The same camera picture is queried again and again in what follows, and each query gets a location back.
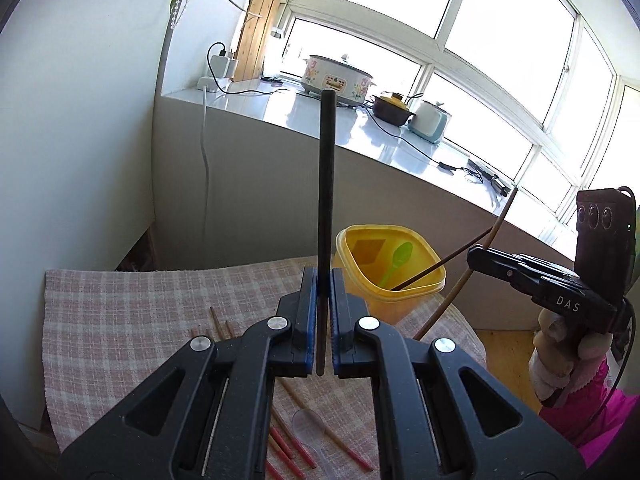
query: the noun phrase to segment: yellow plastic container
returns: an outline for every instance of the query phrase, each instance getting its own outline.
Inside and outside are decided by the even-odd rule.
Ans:
[[[380,288],[377,283],[391,266],[394,251],[405,242],[414,245],[411,258]],[[425,239],[406,227],[352,225],[338,233],[335,245],[334,267],[344,269],[347,292],[364,298],[369,313],[387,323],[397,323],[425,296],[444,287],[447,273],[441,266],[403,290],[389,290],[440,261]]]

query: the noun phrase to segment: white kettle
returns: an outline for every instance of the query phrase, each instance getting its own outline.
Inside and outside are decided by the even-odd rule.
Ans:
[[[433,144],[439,143],[451,118],[451,114],[440,108],[443,104],[436,102],[433,105],[423,100],[407,123],[409,130]]]

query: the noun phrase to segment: wooden floor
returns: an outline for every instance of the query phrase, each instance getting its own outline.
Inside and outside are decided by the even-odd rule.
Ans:
[[[533,332],[477,330],[486,349],[487,367],[493,376],[536,413],[540,402],[529,382]]]

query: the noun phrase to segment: wooden board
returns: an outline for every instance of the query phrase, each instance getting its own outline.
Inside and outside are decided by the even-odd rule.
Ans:
[[[533,332],[476,330],[486,349],[487,368],[509,391],[536,413],[540,401],[529,381]]]
[[[244,28],[240,35],[236,59],[238,66],[234,81],[245,81],[260,77],[264,50],[270,37],[271,27],[278,12],[280,0],[251,0],[249,12],[259,14],[256,18],[250,14],[244,19]]]

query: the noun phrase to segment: metal screw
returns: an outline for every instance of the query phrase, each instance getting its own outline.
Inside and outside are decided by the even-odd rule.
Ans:
[[[372,316],[361,317],[358,320],[358,324],[360,325],[360,328],[363,328],[364,330],[375,330],[380,326],[380,322]]]
[[[211,339],[205,337],[203,335],[199,335],[198,337],[194,337],[190,343],[191,350],[195,350],[196,352],[202,352],[211,346]]]
[[[453,352],[456,349],[456,344],[446,337],[441,337],[436,340],[436,350],[442,352],[443,354],[448,354],[449,352]]]
[[[282,316],[273,316],[267,321],[267,326],[272,330],[280,330],[289,324],[287,318]]]

